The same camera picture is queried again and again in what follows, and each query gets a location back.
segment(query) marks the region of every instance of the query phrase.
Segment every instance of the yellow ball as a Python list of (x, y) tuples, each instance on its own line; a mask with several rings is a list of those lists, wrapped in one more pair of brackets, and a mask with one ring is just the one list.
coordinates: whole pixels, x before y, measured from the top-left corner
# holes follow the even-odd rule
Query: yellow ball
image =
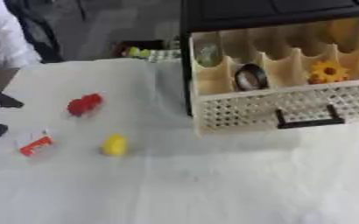
[(122, 156), (126, 153), (125, 137), (119, 135), (109, 136), (101, 146), (102, 153), (108, 156)]

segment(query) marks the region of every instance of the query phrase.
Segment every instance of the yellow toy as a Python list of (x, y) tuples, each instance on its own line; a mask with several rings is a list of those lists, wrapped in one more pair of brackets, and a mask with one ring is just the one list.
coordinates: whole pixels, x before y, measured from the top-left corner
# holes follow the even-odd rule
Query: yellow toy
[(321, 84), (329, 82), (347, 81), (348, 69), (333, 61), (319, 61), (313, 65), (313, 71), (309, 77), (309, 83)]
[(101, 146), (102, 153), (107, 156), (122, 156), (126, 153), (125, 137), (119, 135), (109, 136)]

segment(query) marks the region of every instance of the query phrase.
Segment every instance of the gray floor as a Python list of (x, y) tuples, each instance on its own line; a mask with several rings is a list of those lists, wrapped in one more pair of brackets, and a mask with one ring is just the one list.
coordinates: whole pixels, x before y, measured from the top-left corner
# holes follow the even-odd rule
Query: gray floor
[(178, 35), (180, 0), (82, 1), (88, 14), (85, 22), (75, 0), (34, 5), (52, 24), (66, 60), (108, 58), (113, 43), (121, 40), (171, 39)]

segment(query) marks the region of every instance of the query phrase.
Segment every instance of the black handle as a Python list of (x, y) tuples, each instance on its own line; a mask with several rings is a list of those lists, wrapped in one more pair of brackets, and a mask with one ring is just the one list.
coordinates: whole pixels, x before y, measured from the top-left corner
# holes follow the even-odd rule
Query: black handle
[(330, 119), (321, 119), (321, 120), (312, 120), (312, 121), (303, 121), (303, 122), (286, 122), (282, 110), (277, 109), (275, 110), (275, 114), (279, 121), (278, 129), (286, 130), (286, 129), (345, 123), (344, 119), (339, 117), (338, 114), (336, 113), (336, 109), (334, 108), (334, 105), (328, 104), (327, 110), (331, 115)]

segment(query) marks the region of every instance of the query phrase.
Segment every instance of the yellow flower toy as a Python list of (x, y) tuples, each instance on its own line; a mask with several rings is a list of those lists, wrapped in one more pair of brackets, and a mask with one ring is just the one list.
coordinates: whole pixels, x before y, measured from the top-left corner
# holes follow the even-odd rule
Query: yellow flower toy
[(319, 61), (312, 66), (312, 69), (313, 71), (309, 77), (309, 83), (311, 84), (349, 80), (348, 69), (333, 61)]

